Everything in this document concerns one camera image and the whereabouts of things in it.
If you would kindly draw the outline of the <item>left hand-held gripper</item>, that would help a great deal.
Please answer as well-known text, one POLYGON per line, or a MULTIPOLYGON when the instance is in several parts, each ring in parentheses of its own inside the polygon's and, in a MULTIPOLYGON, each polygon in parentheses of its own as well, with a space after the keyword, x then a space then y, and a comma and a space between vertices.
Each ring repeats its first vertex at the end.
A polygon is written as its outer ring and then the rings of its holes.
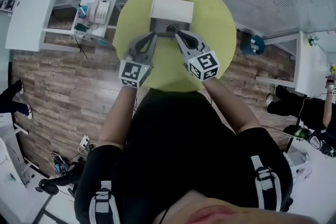
POLYGON ((141 35, 130 42, 126 58, 120 62, 119 79, 124 86, 140 88, 153 69, 156 33, 141 35))

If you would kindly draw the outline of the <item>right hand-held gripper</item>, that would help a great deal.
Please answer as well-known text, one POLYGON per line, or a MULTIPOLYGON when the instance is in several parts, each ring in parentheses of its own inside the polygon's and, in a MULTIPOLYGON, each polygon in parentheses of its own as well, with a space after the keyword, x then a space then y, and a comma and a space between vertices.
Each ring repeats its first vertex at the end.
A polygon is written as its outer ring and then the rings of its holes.
POLYGON ((175 33, 178 47, 183 54, 188 71, 203 82, 218 75, 219 60, 205 40, 196 33, 179 30, 175 33))

